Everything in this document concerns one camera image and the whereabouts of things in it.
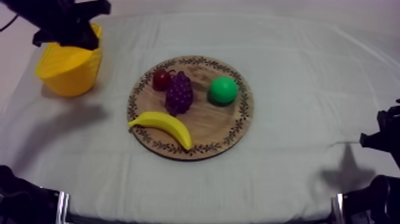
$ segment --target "table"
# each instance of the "table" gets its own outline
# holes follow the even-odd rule
[[[362,149],[378,110],[400,95],[398,40],[290,18],[219,13],[98,20],[104,57],[95,88],[60,98],[33,74],[34,52],[0,120],[0,163],[71,194],[71,211],[168,223],[283,222],[324,217],[337,192],[399,176],[389,154]],[[254,122],[205,161],[163,159],[127,131],[127,97],[154,64],[206,55],[254,93]]]

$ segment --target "round wooden plate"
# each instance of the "round wooden plate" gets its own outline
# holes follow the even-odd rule
[[[190,132],[193,148],[183,149],[167,133],[140,126],[130,132],[147,149],[163,157],[175,160],[202,160],[225,152],[236,144],[248,130],[253,116],[253,95],[246,80],[229,65],[203,56],[172,58],[157,64],[135,84],[128,101],[128,121],[145,111],[168,113],[164,107],[165,92],[152,88],[152,77],[157,70],[184,71],[192,81],[194,100],[190,109],[177,118]],[[212,105],[207,100],[211,81],[219,76],[235,80],[239,93],[227,107]]]

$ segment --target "red apple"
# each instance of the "red apple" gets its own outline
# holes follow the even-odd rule
[[[165,70],[154,72],[153,89],[156,91],[165,91],[171,84],[171,74]]]

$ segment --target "toy banana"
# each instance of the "toy banana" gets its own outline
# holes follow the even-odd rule
[[[157,111],[142,113],[137,119],[128,122],[129,127],[141,125],[143,127],[154,127],[172,135],[186,149],[192,148],[192,139],[186,126],[175,117]]]

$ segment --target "yellow cup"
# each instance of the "yellow cup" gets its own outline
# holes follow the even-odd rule
[[[40,58],[36,74],[57,95],[77,96],[95,84],[102,57],[101,27],[92,24],[92,28],[99,38],[99,48],[96,50],[49,43]]]

